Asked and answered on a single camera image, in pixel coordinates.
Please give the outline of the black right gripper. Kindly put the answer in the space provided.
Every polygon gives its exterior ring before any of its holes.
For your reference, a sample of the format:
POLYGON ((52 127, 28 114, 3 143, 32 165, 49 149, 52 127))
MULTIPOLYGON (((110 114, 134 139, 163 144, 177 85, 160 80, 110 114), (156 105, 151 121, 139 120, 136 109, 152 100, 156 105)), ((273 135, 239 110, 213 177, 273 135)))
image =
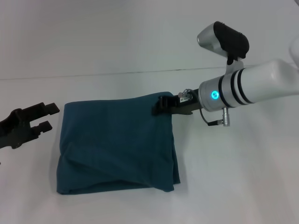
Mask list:
POLYGON ((192 115, 193 111, 201 109, 198 89, 185 89, 177 97, 178 104, 175 106, 174 96, 159 96, 158 101, 151 108, 151 114, 153 116, 163 113, 192 115))

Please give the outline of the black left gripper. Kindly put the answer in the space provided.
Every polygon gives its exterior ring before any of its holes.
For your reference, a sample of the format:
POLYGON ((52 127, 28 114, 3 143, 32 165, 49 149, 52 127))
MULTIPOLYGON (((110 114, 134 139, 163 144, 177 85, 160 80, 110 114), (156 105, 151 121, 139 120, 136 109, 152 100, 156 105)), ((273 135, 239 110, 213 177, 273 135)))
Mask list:
MULTIPOLYGON (((55 103, 48 105, 39 103, 27 108, 27 112, 32 116, 47 116, 59 113, 59 108, 55 103)), ((48 121, 31 128, 30 122, 23 117, 22 109, 13 110, 5 120, 0 122, 0 148, 16 149, 33 140, 33 133, 45 133, 50 130, 52 126, 48 121)))

